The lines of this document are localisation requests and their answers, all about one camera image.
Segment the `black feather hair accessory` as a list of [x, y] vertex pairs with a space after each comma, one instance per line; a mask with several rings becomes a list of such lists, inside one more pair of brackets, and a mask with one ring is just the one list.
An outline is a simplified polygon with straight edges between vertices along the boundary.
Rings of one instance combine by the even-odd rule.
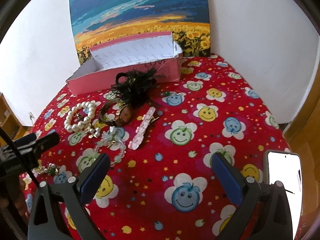
[[111, 90], [133, 109], [143, 106], [149, 100], [149, 90], [156, 84], [157, 70], [151, 68], [146, 72], [131, 70], [118, 73]]

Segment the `pink hair clip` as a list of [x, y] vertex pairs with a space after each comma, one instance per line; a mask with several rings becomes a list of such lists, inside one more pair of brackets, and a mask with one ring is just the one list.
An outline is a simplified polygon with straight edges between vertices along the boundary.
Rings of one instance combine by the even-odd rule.
[[128, 148], [131, 150], [137, 150], [144, 139], [144, 134], [151, 122], [156, 120], [156, 118], [153, 116], [156, 111], [155, 107], [150, 107], [148, 111], [143, 115], [142, 122], [140, 125], [136, 128], [136, 134], [133, 137], [133, 139], [129, 142]]

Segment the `pink cardboard box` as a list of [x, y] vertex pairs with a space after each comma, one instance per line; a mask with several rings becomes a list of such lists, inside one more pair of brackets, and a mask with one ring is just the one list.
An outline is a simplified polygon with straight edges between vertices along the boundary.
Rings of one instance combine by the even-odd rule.
[[131, 70], [157, 70], [158, 82], [180, 79], [183, 50], [172, 32], [154, 32], [126, 36], [89, 49], [91, 58], [66, 80], [74, 95], [106, 90], [115, 84], [116, 75]]

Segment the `small pearl green brooch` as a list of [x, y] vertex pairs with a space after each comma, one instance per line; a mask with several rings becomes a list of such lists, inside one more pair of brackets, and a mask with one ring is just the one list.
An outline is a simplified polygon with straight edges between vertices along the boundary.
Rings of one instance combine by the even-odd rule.
[[38, 160], [38, 167], [33, 168], [33, 173], [38, 174], [48, 174], [50, 176], [55, 176], [59, 174], [59, 166], [54, 163], [49, 163], [47, 166], [42, 165], [42, 160]]

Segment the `sunflower field painting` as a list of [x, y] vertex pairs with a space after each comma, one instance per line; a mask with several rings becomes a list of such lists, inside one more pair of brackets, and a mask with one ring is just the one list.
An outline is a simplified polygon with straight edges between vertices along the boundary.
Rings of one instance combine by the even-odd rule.
[[80, 64], [92, 46], [117, 38], [169, 31], [183, 55], [210, 55], [208, 0], [69, 0]]

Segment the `white smartphone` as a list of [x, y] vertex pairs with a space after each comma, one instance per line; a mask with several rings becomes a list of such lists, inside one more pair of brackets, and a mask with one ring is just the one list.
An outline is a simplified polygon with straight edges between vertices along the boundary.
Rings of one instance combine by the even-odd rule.
[[293, 237], [298, 232], [303, 202], [303, 177], [301, 159], [298, 154], [267, 150], [264, 153], [264, 183], [281, 181], [289, 202]]

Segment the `wooden shelf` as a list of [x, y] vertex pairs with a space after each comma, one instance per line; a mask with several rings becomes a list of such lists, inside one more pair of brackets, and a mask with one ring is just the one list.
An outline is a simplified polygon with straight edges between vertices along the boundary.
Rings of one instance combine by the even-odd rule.
[[23, 126], [8, 105], [3, 93], [0, 96], [0, 123], [1, 128], [14, 141], [27, 135], [31, 127]]

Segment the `red smiley flower cloth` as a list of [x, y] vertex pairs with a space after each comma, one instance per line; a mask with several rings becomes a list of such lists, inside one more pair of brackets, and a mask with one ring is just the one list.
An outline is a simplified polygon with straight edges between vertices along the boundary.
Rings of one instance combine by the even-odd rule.
[[181, 72], [179, 82], [151, 91], [157, 120], [86, 206], [106, 239], [214, 239], [235, 205], [210, 168], [212, 155], [260, 182], [264, 152], [289, 148], [259, 95], [222, 57], [184, 58]]

